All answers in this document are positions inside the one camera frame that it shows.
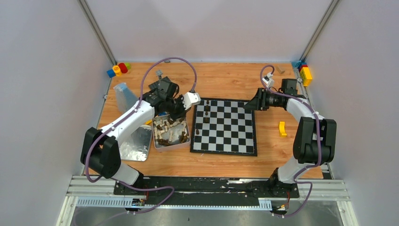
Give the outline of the folding chess board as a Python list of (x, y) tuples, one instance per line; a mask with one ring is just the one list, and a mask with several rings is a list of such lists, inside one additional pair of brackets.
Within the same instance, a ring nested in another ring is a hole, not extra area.
[[(210, 110), (205, 112), (207, 100)], [(190, 152), (256, 157), (255, 113), (243, 108), (247, 102), (203, 97), (193, 109)], [(209, 117), (209, 123), (203, 122), (205, 117)]]

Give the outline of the silver tin lid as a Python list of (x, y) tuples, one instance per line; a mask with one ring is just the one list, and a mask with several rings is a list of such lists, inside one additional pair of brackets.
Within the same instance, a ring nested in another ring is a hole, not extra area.
[(120, 156), (124, 161), (146, 161), (152, 142), (152, 126), (142, 125), (120, 146)]

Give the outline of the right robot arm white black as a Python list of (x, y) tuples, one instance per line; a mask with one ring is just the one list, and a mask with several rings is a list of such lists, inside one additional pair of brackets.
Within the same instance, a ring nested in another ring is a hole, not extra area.
[(331, 162), (335, 154), (337, 123), (316, 112), (305, 96), (297, 93), (295, 79), (283, 79), (281, 88), (270, 89), (272, 79), (262, 78), (263, 88), (244, 105), (251, 111), (266, 111), (270, 107), (281, 107), (298, 122), (293, 143), (293, 156), (283, 166), (276, 168), (269, 179), (269, 191), (282, 196), (292, 190), (296, 180), (311, 168)]

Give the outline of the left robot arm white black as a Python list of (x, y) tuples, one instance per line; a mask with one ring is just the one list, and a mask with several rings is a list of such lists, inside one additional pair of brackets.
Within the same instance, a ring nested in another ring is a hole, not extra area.
[(101, 129), (89, 128), (84, 137), (81, 163), (85, 171), (92, 169), (104, 178), (126, 184), (132, 194), (144, 189), (143, 174), (121, 160), (120, 145), (131, 137), (140, 126), (161, 112), (168, 112), (173, 119), (184, 116), (187, 108), (184, 97), (175, 97), (179, 86), (161, 79), (158, 86), (139, 97), (138, 101), (114, 122)]

